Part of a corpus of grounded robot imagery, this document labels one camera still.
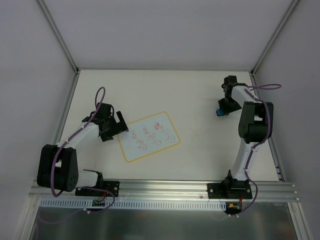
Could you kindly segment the blue whiteboard eraser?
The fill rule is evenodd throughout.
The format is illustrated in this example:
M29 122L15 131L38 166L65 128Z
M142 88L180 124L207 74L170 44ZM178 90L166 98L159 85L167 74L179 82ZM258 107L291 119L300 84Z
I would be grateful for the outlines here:
M225 113L224 113L224 111L223 111L223 110L221 110L221 109L217 109L217 110L216 110L216 115L217 115L218 117L221 117L221 116L224 116L224 115L225 115Z

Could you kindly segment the yellow framed whiteboard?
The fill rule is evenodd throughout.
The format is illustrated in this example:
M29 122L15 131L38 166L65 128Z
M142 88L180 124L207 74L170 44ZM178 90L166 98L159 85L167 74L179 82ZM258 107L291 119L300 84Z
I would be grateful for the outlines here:
M127 163L167 150L181 142L172 120L165 111L133 121L127 126L128 131L118 135L121 151Z

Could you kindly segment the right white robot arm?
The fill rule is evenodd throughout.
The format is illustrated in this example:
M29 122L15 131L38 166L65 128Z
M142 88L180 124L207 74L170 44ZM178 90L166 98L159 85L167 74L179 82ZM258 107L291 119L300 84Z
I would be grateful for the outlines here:
M235 75L225 77L221 87L224 98L218 101L217 116L241 111L238 123L240 147L232 168L221 183L224 194L235 198L250 184L251 163L260 146L272 135L274 105L259 99L251 87L239 83Z

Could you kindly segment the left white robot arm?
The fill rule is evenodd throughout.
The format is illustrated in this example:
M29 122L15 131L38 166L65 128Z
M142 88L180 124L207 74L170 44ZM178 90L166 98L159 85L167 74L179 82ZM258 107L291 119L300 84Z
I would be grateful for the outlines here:
M95 170L80 170L78 152L96 139L102 142L129 130L120 111L111 104L99 102L95 111L85 117L77 130L56 144L46 144L41 149L37 171L37 185L49 188L53 196L59 191L76 191L78 196L98 196L107 188L103 174Z

